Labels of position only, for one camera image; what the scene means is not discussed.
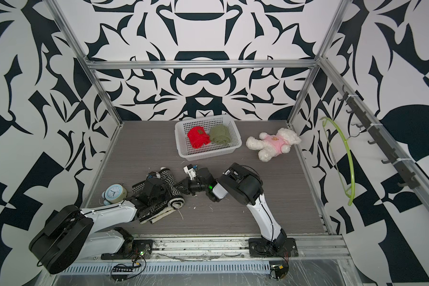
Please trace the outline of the black white houndstooth scarf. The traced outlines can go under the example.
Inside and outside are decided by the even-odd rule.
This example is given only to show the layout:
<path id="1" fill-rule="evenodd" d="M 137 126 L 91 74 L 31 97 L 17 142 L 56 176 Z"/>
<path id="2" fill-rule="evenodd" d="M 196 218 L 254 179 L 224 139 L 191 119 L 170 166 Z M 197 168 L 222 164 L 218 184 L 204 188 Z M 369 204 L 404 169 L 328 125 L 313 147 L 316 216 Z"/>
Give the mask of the black white houndstooth scarf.
<path id="1" fill-rule="evenodd" d="M 185 204 L 180 191 L 175 188 L 175 178 L 168 168 L 151 172 L 146 179 L 132 186 L 129 199 L 137 208 L 137 219 L 141 224 L 154 224 Z"/>

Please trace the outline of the red knitted scarf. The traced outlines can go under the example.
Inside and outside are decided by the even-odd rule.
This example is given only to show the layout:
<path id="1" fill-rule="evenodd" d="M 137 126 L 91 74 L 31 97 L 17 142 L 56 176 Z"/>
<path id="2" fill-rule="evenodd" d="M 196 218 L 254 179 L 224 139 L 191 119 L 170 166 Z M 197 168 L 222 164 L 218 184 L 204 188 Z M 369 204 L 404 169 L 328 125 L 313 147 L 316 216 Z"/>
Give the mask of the red knitted scarf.
<path id="1" fill-rule="evenodd" d="M 187 134 L 189 143 L 194 149 L 199 149 L 211 143 L 209 135 L 202 126 L 194 126 Z"/>

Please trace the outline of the green knitted scarf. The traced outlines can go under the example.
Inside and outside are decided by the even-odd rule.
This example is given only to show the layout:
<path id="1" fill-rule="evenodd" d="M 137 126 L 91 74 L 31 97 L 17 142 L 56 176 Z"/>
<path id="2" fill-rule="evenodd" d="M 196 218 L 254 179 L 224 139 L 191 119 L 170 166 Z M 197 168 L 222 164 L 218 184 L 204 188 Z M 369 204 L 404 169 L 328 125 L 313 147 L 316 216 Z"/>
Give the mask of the green knitted scarf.
<path id="1" fill-rule="evenodd" d="M 213 126 L 210 129 L 209 137 L 214 144 L 226 145 L 231 143 L 230 130 L 223 124 Z"/>

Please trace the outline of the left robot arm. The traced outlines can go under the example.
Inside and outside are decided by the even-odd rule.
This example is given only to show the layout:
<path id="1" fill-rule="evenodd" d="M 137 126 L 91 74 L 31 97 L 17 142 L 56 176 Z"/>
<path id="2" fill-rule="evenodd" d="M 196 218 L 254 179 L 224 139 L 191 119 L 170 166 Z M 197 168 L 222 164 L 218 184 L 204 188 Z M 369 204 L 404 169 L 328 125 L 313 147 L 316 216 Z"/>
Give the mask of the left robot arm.
<path id="1" fill-rule="evenodd" d="M 179 210 L 184 198 L 172 183 L 151 178 L 134 195 L 107 206 L 61 209 L 30 242 L 37 266 L 58 274 L 87 257 L 132 253 L 132 235 L 120 224 L 138 221 L 153 224 Z"/>

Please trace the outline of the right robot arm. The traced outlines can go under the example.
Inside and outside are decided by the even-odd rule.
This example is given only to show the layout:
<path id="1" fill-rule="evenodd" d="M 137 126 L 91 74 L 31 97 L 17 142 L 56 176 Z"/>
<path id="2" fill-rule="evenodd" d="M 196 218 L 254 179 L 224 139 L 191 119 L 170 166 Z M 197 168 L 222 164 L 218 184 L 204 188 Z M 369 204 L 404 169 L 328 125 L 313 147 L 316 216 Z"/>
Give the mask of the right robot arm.
<path id="1" fill-rule="evenodd" d="M 264 195 L 263 181 L 248 166 L 233 163 L 220 177 L 213 177 L 208 168 L 184 167 L 187 177 L 175 188 L 186 195 L 205 193 L 213 202 L 220 202 L 231 195 L 239 204 L 246 206 L 259 226 L 261 247 L 259 255 L 274 255 L 281 251 L 287 234 L 275 220 Z"/>

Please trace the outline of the white plastic basket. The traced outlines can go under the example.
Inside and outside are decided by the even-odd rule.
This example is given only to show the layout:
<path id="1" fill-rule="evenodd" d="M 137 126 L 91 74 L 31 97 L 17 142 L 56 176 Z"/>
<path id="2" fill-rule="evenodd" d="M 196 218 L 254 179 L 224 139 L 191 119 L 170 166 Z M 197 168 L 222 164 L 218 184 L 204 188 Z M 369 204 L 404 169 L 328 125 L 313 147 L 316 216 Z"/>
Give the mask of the white plastic basket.
<path id="1" fill-rule="evenodd" d="M 179 156 L 188 161 L 231 154 L 242 146 L 234 119 L 225 114 L 178 122 L 175 140 Z"/>

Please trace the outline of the light blue alarm clock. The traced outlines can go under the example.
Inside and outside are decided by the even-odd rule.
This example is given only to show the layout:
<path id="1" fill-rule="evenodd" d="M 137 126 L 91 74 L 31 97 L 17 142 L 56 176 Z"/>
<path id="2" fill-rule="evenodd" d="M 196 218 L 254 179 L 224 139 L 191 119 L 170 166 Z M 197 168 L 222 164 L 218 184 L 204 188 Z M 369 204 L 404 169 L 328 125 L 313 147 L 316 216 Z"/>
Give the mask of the light blue alarm clock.
<path id="1" fill-rule="evenodd" d="M 109 186 L 102 194 L 103 205 L 111 205 L 124 201 L 128 196 L 127 190 L 121 184 Z"/>

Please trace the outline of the white teddy bear pink shirt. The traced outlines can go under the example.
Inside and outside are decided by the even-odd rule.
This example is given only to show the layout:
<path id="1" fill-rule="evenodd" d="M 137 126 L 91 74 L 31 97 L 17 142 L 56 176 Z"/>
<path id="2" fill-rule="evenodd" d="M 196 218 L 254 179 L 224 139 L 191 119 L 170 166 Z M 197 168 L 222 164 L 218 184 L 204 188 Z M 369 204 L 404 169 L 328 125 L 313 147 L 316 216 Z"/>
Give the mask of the white teddy bear pink shirt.
<path id="1" fill-rule="evenodd" d="M 290 152 L 293 145 L 301 143 L 300 137 L 288 128 L 280 128 L 275 135 L 261 132 L 259 139 L 249 137 L 246 146 L 250 150 L 258 151 L 261 162 L 269 162 L 272 158 Z"/>

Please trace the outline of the black connector hub left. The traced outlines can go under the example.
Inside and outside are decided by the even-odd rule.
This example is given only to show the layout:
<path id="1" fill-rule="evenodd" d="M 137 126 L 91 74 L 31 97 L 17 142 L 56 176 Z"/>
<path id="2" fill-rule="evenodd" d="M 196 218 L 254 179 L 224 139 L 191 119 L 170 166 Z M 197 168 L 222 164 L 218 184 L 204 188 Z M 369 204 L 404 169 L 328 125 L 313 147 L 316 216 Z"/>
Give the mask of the black connector hub left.
<path id="1" fill-rule="evenodd" d="M 135 268 L 133 266 L 126 266 L 120 263 L 112 267 L 110 275 L 131 275 L 134 271 Z"/>

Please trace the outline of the black connector hub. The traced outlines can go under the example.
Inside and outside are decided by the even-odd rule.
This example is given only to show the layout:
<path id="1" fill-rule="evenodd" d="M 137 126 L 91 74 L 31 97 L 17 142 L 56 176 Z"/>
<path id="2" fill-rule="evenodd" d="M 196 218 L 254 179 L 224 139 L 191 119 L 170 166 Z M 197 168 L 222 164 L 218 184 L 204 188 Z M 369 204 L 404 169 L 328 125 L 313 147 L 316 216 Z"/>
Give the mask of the black connector hub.
<path id="1" fill-rule="evenodd" d="M 120 263 L 112 267 L 110 275 L 131 275 L 134 271 L 135 268 L 133 266 L 126 266 Z"/>
<path id="2" fill-rule="evenodd" d="M 271 269 L 269 272 L 269 276 L 273 279 L 273 280 L 282 280 L 286 277 L 286 275 L 288 274 L 289 271 L 289 266 L 288 265 L 271 265 Z"/>

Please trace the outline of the black connector hub right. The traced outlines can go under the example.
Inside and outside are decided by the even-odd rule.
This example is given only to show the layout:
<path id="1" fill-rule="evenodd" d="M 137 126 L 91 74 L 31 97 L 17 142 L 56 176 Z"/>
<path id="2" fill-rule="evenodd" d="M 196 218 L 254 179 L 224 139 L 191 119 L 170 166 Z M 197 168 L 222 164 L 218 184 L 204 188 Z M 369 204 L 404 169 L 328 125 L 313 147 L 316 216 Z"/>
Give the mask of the black connector hub right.
<path id="1" fill-rule="evenodd" d="M 273 280 L 282 280 L 286 277 L 286 275 L 288 274 L 289 271 L 289 266 L 288 265 L 271 265 L 271 269 L 269 272 L 269 276 L 273 279 Z"/>

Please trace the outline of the green clothes hanger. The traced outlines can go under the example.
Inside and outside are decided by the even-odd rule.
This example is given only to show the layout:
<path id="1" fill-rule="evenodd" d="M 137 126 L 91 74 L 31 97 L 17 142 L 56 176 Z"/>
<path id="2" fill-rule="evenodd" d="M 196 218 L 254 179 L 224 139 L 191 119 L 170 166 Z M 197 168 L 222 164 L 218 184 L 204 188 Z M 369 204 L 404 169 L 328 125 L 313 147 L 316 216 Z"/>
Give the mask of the green clothes hanger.
<path id="1" fill-rule="evenodd" d="M 347 197 L 347 205 L 352 206 L 356 197 L 356 176 L 352 151 L 348 142 L 349 138 L 345 136 L 341 127 L 339 127 L 339 125 L 329 117 L 323 117 L 320 121 L 322 123 L 331 158 L 334 161 L 334 167 L 338 172 L 342 190 L 344 191 L 344 195 Z M 332 147 L 332 139 L 330 139 L 331 131 L 334 131 L 340 138 L 340 142 L 344 148 L 344 156 L 340 159 L 336 159 L 336 150 Z"/>

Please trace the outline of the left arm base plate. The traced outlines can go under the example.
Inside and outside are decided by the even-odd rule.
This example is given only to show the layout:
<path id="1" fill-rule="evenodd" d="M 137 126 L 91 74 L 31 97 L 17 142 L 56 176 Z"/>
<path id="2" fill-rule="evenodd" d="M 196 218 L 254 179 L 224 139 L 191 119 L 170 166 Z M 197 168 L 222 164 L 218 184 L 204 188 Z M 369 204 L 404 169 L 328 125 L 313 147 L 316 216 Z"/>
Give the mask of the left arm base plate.
<path id="1" fill-rule="evenodd" d="M 152 254 L 153 240 L 126 240 L 118 252 L 102 254 L 101 260 L 124 260 L 144 257 L 148 259 Z"/>

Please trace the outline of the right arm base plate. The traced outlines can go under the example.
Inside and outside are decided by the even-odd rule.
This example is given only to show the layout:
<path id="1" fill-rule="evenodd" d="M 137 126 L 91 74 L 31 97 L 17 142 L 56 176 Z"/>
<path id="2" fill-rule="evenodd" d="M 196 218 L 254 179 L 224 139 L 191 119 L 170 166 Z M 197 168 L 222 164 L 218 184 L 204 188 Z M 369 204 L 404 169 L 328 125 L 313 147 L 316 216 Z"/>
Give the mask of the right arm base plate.
<path id="1" fill-rule="evenodd" d="M 294 238 L 286 238 L 284 244 L 278 249 L 264 238 L 248 239 L 250 257 L 299 257 L 296 241 Z"/>

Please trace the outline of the grey wall hook rail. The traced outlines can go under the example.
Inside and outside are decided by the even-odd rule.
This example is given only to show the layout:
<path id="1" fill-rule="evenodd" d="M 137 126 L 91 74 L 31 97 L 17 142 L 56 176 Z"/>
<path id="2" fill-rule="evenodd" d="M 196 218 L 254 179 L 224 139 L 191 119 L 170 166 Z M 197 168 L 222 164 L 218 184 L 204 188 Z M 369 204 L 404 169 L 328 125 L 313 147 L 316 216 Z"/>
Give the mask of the grey wall hook rail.
<path id="1" fill-rule="evenodd" d="M 356 123 L 361 131 L 365 130 L 369 133 L 372 138 L 371 141 L 368 141 L 369 145 L 377 145 L 379 149 L 386 156 L 386 159 L 382 159 L 382 164 L 392 165 L 403 182 L 399 182 L 398 186 L 408 187 L 410 189 L 416 189 L 421 186 L 421 184 L 416 179 L 416 173 L 413 172 L 406 165 L 406 158 L 400 157 L 398 149 L 393 146 L 392 143 L 388 142 L 384 132 L 382 132 L 383 125 L 374 118 L 374 115 L 363 106 L 363 102 L 359 99 L 357 94 L 350 94 L 348 91 L 345 91 L 345 86 L 342 86 L 343 95 L 339 101 L 344 101 L 349 107 L 350 110 L 347 111 L 348 114 L 354 114 L 360 121 Z"/>

